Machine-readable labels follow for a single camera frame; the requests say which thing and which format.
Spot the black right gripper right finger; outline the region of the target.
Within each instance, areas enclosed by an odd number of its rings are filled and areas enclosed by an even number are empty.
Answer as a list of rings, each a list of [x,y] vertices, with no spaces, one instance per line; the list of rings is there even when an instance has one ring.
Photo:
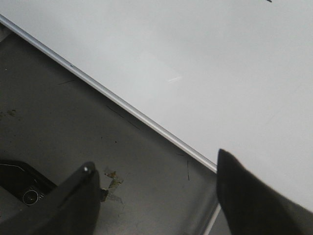
[[[233,235],[311,235],[313,213],[263,183],[220,149],[217,197]]]

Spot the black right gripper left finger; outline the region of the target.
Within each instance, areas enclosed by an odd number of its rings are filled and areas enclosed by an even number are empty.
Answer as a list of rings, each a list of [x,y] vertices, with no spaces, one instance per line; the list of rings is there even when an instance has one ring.
[[[91,235],[100,210],[99,173],[86,162],[43,200],[0,224],[2,235]]]

